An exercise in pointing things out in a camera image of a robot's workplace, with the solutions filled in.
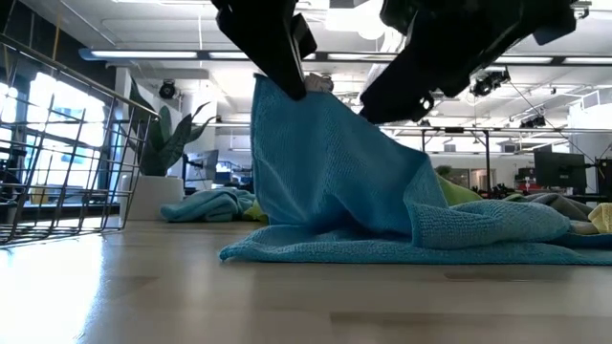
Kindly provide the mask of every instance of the computer monitor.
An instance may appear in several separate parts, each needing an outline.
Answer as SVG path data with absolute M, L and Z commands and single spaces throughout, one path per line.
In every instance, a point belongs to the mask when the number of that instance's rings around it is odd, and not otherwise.
M 187 154 L 186 182 L 212 181 L 217 174 L 219 150 Z
M 535 182 L 540 186 L 586 188 L 582 154 L 534 152 Z

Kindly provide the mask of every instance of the blue microfiber towel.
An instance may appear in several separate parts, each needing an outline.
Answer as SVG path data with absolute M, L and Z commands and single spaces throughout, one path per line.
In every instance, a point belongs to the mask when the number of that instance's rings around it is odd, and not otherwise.
M 251 151 L 270 226 L 220 258 L 269 262 L 612 264 L 609 236 L 570 233 L 543 204 L 448 207 L 429 157 L 334 96 L 289 99 L 257 77 Z
M 220 188 L 198 191 L 179 204 L 166 204 L 160 210 L 168 222 L 229 222 L 252 206 L 249 191 Z

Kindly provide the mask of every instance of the yellow-green cloth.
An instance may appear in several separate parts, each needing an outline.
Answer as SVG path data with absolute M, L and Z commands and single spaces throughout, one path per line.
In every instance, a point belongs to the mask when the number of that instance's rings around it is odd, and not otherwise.
M 451 183 L 440 176 L 438 176 L 438 184 L 440 184 L 442 188 L 444 198 L 447 199 L 448 205 L 458 205 L 482 200 L 482 197 L 477 193 L 463 186 Z
M 242 217 L 247 221 L 259 221 L 265 224 L 268 223 L 268 215 L 264 214 L 264 212 L 261 210 L 261 206 L 259 206 L 259 202 L 257 200 L 252 203 L 252 207 L 244 212 Z
M 589 220 L 599 233 L 612 233 L 612 204 L 599 204 L 589 214 Z

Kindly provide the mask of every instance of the table surface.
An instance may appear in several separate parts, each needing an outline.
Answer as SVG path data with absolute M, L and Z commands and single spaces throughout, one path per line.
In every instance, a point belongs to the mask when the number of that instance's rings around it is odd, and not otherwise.
M 255 224 L 0 249 L 0 343 L 609 343 L 612 269 L 221 263 Z

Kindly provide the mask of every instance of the wire basket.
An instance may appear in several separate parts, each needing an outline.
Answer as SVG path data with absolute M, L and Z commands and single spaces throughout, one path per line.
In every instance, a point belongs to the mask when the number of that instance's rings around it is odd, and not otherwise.
M 122 229 L 126 142 L 159 116 L 3 34 L 0 55 L 0 246 Z

